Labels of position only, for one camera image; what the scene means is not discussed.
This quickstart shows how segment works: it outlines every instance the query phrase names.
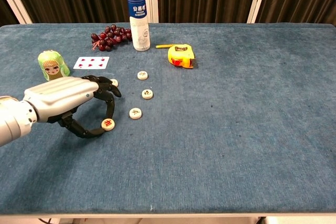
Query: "bottle label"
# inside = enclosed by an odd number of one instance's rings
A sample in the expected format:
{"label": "bottle label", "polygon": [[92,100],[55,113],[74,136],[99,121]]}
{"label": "bottle label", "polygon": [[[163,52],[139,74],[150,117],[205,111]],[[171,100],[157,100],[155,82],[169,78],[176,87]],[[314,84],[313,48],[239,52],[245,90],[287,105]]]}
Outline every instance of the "bottle label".
{"label": "bottle label", "polygon": [[147,15],[146,1],[144,0],[137,3],[128,2],[128,10],[130,13],[130,17],[143,18]]}
{"label": "bottle label", "polygon": [[130,17],[133,46],[137,51],[145,51],[151,46],[147,17]]}

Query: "round game piece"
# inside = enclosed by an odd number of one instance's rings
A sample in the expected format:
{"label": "round game piece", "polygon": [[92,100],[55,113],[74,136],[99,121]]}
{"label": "round game piece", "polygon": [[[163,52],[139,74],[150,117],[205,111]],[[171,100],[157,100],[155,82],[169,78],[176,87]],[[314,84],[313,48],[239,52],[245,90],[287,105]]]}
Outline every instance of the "round game piece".
{"label": "round game piece", "polygon": [[104,121],[101,122],[101,127],[105,131],[112,131],[115,126],[114,120],[111,118],[106,118]]}
{"label": "round game piece", "polygon": [[142,98],[149,100],[153,97],[153,91],[150,89],[145,89],[144,91],[142,91]]}
{"label": "round game piece", "polygon": [[145,79],[147,79],[147,78],[148,78],[148,74],[147,74],[146,71],[140,71],[140,72],[138,73],[138,79],[139,79],[139,80],[145,80]]}
{"label": "round game piece", "polygon": [[118,87],[119,83],[116,79],[111,79],[110,81],[112,81],[112,85]]}
{"label": "round game piece", "polygon": [[139,108],[132,108],[130,110],[130,118],[131,119],[139,119],[142,115],[142,112]]}

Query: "matryoshka doll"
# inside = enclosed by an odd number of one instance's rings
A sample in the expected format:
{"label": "matryoshka doll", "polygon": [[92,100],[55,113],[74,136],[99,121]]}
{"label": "matryoshka doll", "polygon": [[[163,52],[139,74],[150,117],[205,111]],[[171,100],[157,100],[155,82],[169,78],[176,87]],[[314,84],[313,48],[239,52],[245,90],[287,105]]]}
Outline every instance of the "matryoshka doll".
{"label": "matryoshka doll", "polygon": [[70,75],[70,70],[63,57],[56,51],[43,51],[38,56],[38,63],[47,81]]}

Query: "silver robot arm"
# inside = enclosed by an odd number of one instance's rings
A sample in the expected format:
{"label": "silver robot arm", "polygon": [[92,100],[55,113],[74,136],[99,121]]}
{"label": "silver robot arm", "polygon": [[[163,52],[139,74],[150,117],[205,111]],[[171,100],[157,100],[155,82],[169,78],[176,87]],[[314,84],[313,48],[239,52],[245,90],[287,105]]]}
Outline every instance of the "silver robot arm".
{"label": "silver robot arm", "polygon": [[114,98],[108,91],[121,97],[117,87],[105,77],[62,77],[25,90],[22,101],[0,97],[0,146],[28,134],[36,122],[58,122],[82,138],[103,134],[102,128],[85,130],[72,114],[78,106],[95,97],[106,101],[107,118],[112,118]]}

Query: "table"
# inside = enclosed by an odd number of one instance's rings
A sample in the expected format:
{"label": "table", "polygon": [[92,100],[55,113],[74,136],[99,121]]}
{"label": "table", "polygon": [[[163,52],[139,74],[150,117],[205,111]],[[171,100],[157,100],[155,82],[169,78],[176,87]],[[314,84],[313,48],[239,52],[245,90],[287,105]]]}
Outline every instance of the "table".
{"label": "table", "polygon": [[[1,95],[20,100],[45,82],[37,56],[46,49],[72,76],[117,79],[122,93],[102,137],[37,123],[0,148],[1,215],[336,212],[335,27],[150,24],[148,51],[92,51],[90,34],[106,25],[0,28]],[[192,45],[198,67],[177,68],[155,49],[173,43]],[[80,56],[110,61],[73,70]],[[141,98],[147,88],[151,100]],[[96,127],[104,106],[91,100],[74,118]],[[129,118],[133,107],[141,119]]]}

